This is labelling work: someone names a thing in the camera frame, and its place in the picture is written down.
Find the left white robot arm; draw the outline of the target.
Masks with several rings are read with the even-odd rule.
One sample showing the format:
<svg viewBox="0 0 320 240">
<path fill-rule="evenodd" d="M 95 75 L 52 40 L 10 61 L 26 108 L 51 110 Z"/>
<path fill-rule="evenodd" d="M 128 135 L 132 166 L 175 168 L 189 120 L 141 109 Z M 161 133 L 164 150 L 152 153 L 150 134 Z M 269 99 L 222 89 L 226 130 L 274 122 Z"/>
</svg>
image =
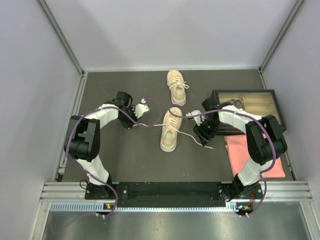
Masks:
<svg viewBox="0 0 320 240">
<path fill-rule="evenodd" d="M 100 108 L 70 118 L 64 150 L 88 176 L 88 193 L 98 194 L 106 199 L 114 191 L 112 178 L 99 157 L 101 128 L 111 121 L 119 120 L 123 128 L 130 129 L 141 116 L 133 105 L 132 96 L 119 91 L 116 98 L 105 102 Z"/>
</svg>

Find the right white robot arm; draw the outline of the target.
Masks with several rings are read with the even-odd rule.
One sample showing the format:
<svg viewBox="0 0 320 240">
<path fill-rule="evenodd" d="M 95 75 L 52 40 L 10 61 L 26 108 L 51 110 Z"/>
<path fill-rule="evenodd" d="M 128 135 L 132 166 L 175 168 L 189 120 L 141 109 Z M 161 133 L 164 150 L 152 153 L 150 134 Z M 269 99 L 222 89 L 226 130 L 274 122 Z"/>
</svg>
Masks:
<svg viewBox="0 0 320 240">
<path fill-rule="evenodd" d="M 222 191 L 227 201 L 249 195 L 263 174 L 271 170 L 276 159 L 288 149 L 274 115 L 254 115 L 242 109 L 240 104 L 236 99 L 216 103 L 208 98 L 202 103 L 205 112 L 194 110 L 189 113 L 196 122 L 193 131 L 203 146 L 217 135 L 221 124 L 230 125 L 246 136 L 249 157 L 244 167 L 235 175 L 231 187 Z"/>
</svg>

